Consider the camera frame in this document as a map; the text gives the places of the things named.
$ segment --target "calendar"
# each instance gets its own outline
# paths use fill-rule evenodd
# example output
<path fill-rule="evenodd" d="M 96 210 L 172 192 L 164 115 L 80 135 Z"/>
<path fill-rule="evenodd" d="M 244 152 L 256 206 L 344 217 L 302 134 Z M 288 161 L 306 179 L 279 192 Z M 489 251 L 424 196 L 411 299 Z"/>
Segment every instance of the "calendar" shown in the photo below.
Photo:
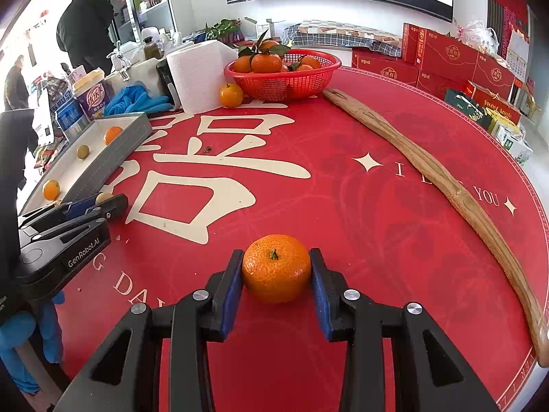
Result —
<path fill-rule="evenodd" d="M 506 60 L 511 72 L 522 82 L 526 82 L 529 46 L 518 32 L 513 31 L 507 48 Z"/>

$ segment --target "metal screw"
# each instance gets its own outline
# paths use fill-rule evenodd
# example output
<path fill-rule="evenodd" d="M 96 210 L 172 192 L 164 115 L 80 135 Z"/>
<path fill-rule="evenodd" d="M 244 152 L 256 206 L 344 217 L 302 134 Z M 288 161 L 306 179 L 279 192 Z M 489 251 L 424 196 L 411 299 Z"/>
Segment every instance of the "metal screw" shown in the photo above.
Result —
<path fill-rule="evenodd" d="M 193 293 L 193 299 L 194 300 L 206 300 L 210 296 L 210 293 L 206 291 L 205 289 L 197 289 Z"/>
<path fill-rule="evenodd" d="M 360 297 L 360 293 L 355 289 L 347 289 L 343 293 L 343 297 L 347 300 L 357 300 Z"/>
<path fill-rule="evenodd" d="M 406 305 L 406 309 L 410 314 L 421 314 L 423 307 L 416 302 L 410 302 Z"/>
<path fill-rule="evenodd" d="M 130 311 L 133 313 L 133 314 L 141 314 L 141 313 L 144 313 L 147 309 L 147 306 L 141 302 L 139 302 L 138 304 L 134 304 L 132 305 L 132 308 L 130 308 Z"/>

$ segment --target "red tablecloth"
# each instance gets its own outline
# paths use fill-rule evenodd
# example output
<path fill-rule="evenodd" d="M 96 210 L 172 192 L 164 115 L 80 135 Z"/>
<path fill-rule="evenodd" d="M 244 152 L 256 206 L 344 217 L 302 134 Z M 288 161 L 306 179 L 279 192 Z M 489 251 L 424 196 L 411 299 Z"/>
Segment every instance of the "red tablecloth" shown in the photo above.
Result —
<path fill-rule="evenodd" d="M 547 310 L 547 220 L 507 152 L 415 88 L 348 68 L 330 86 L 378 111 L 463 182 Z M 132 206 L 147 179 L 158 185 L 148 186 L 149 196 L 143 189 L 142 207 L 111 223 L 111 245 L 65 289 L 58 310 L 71 375 L 131 302 L 177 302 L 222 271 L 233 249 L 282 233 L 320 247 L 329 268 L 375 301 L 420 302 L 500 408 L 509 405 L 535 362 L 518 299 L 473 229 L 400 152 L 322 96 L 185 117 L 152 121 L 173 122 L 128 158 L 124 172 L 132 176 L 114 193 Z M 159 162 L 174 160 L 185 162 Z M 220 412 L 337 410 L 345 344 L 323 340 L 310 291 L 274 307 L 244 291 L 234 331 L 208 352 Z"/>

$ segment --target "red plastic basket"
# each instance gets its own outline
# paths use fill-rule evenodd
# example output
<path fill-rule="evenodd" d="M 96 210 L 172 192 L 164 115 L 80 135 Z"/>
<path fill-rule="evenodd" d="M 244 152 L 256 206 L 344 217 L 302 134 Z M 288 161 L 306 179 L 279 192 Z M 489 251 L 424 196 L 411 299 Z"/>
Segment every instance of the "red plastic basket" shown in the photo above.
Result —
<path fill-rule="evenodd" d="M 322 68 L 288 73 L 245 74 L 232 71 L 234 64 L 232 62 L 225 68 L 225 75 L 232 77 L 247 95 L 255 99 L 284 102 L 307 98 L 325 89 L 333 72 L 341 66 L 341 60 L 321 51 L 292 49 L 282 61 L 299 62 L 304 55 L 313 56 L 320 62 Z"/>

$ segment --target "wooden stick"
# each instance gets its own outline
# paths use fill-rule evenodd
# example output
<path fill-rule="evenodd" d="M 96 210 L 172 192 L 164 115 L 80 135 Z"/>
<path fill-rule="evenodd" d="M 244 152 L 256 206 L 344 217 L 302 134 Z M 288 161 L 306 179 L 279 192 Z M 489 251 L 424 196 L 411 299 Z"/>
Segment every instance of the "wooden stick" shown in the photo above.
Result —
<path fill-rule="evenodd" d="M 327 88 L 322 94 L 330 102 L 345 110 L 356 120 L 399 149 L 416 169 L 440 189 L 454 209 L 477 232 L 480 239 L 500 264 L 515 293 L 517 293 L 526 316 L 540 366 L 549 367 L 548 328 L 540 304 L 528 285 L 520 262 L 513 255 L 500 231 L 477 200 L 471 196 L 463 185 L 459 184 L 440 162 L 416 143 L 406 138 L 380 114 L 339 90 Z"/>

